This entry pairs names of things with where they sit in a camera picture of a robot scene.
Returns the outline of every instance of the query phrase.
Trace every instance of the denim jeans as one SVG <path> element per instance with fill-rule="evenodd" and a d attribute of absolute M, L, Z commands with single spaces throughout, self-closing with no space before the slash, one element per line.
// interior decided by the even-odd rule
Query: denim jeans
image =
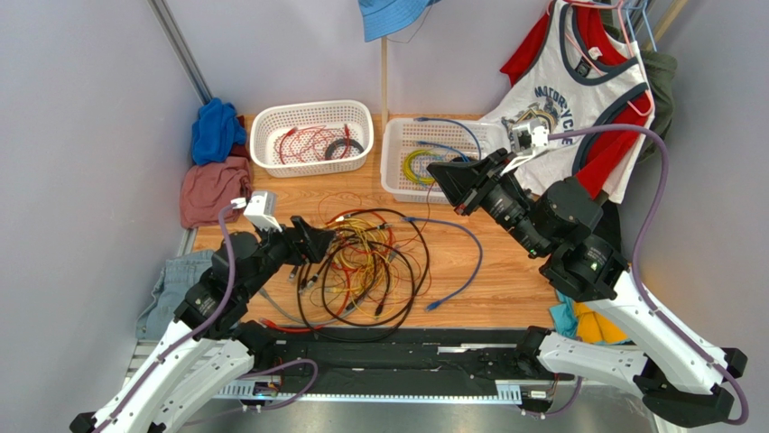
<path fill-rule="evenodd" d="M 153 288 L 153 303 L 136 320 L 136 338 L 161 339 L 187 290 L 211 267 L 213 253 L 213 250 L 198 251 L 165 262 L 160 279 Z"/>

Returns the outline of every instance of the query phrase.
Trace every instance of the pink cloth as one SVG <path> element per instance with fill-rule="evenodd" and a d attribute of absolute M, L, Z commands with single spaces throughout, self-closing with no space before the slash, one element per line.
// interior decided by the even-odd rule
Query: pink cloth
<path fill-rule="evenodd" d="M 238 197 L 251 197 L 251 163 L 246 158 L 227 157 L 224 162 L 193 166 L 181 185 L 181 226 L 214 226 L 222 207 Z M 237 221 L 242 210 L 231 210 L 225 220 Z"/>

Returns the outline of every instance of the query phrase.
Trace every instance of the clothes hanger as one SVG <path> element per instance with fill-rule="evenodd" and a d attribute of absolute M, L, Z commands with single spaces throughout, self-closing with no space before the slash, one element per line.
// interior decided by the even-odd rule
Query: clothes hanger
<path fill-rule="evenodd" d="M 629 24 L 628 27 L 630 28 L 630 34 L 633 36 L 634 40 L 637 40 L 638 38 L 635 37 L 635 30 L 633 29 L 633 25 L 630 24 L 630 11 L 641 11 L 641 16 L 644 18 L 644 27 L 646 27 L 646 31 L 649 33 L 649 42 L 652 43 L 652 49 L 654 50 L 654 52 L 657 52 L 657 42 L 654 41 L 652 26 L 649 24 L 649 16 L 646 15 L 646 8 L 648 4 L 649 4 L 649 0 L 643 0 L 639 5 L 626 6 L 625 16 L 627 17 L 627 22 Z"/>
<path fill-rule="evenodd" d="M 624 26 L 623 19 L 622 19 L 622 6 L 625 4 L 625 0 L 619 0 L 616 5 L 604 5 L 594 2 L 588 2 L 588 1 L 577 1 L 577 0 L 564 0 L 566 3 L 570 5 L 575 5 L 577 7 L 589 7 L 592 9 L 604 9 L 604 10 L 616 10 L 616 16 L 619 19 L 620 22 L 620 29 L 622 30 L 622 36 L 625 39 L 625 46 L 627 47 L 627 52 L 629 54 L 629 58 L 636 57 L 636 54 L 633 52 L 633 44 L 630 42 L 630 38 L 627 36 L 627 29 Z M 592 62 L 590 57 L 586 55 L 584 52 L 582 52 L 582 49 L 577 44 L 576 41 L 574 41 L 573 38 L 571 38 L 568 34 L 565 35 L 566 39 L 569 40 L 569 42 L 574 46 L 574 48 L 579 52 L 579 54 L 582 55 L 582 59 L 584 59 L 592 68 L 595 70 L 599 75 L 606 75 L 604 72 L 602 72 L 600 69 L 598 69 L 595 65 L 595 63 Z M 641 117 L 647 117 L 651 113 L 654 112 L 654 98 L 652 97 L 652 91 L 650 89 L 646 89 L 644 92 L 646 97 L 649 99 L 649 109 L 642 113 L 641 110 L 638 109 L 635 104 L 633 104 L 632 101 L 627 101 L 627 104 L 630 106 L 630 108 L 635 111 L 636 114 L 638 114 Z"/>

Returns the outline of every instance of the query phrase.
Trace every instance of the wooden table surface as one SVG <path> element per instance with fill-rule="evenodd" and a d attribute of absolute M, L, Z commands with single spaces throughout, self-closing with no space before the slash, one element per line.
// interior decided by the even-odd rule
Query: wooden table surface
<path fill-rule="evenodd" d="M 394 115 L 393 117 L 416 115 Z M 476 115 L 444 116 L 458 119 L 477 119 Z M 374 115 L 375 147 L 368 154 L 364 166 L 356 171 L 301 178 L 272 178 L 263 169 L 252 164 L 254 190 L 270 190 L 277 194 L 275 217 L 282 224 L 290 225 L 289 217 L 304 217 L 313 226 L 321 226 L 324 220 L 353 208 L 389 207 L 407 216 L 426 217 L 427 205 L 401 203 L 393 199 L 380 184 L 379 160 L 383 128 L 379 115 Z M 246 117 L 246 130 L 250 132 L 253 116 Z M 470 217 L 457 216 L 451 206 L 431 204 L 431 217 L 459 223 L 471 230 L 484 249 L 483 264 L 476 279 L 465 291 L 439 308 L 427 312 L 425 306 L 441 299 L 459 288 L 468 279 L 477 263 L 477 247 L 462 231 L 428 224 L 423 235 L 430 248 L 432 285 L 430 291 L 419 297 L 414 304 L 405 327 L 462 327 L 505 328 L 536 325 L 551 327 L 548 307 L 555 305 L 553 288 L 548 285 L 537 268 L 543 260 L 531 260 L 525 250 L 497 226 L 490 216 L 479 210 Z M 404 239 L 409 232 L 405 223 L 395 225 Z M 244 217 L 228 225 L 230 232 L 252 231 Z M 194 251 L 218 249 L 222 235 L 217 226 L 198 230 Z M 404 251 L 422 257 L 422 247 L 413 242 Z M 296 305 L 296 286 L 287 281 L 290 266 L 283 268 L 265 286 L 271 297 L 281 307 L 294 315 L 299 314 Z M 310 320 L 326 318 L 322 308 L 303 302 Z M 258 320 L 269 318 L 280 325 L 293 325 L 283 318 L 265 299 L 255 296 L 243 318 Z M 371 318 L 356 312 L 350 319 L 369 322 Z"/>

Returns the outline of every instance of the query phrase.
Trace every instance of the blue bucket hat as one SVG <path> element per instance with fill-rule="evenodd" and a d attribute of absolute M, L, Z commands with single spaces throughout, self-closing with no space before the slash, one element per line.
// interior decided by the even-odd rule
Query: blue bucket hat
<path fill-rule="evenodd" d="M 395 33 L 416 21 L 424 9 L 440 0 L 357 0 L 363 15 L 366 42 Z"/>

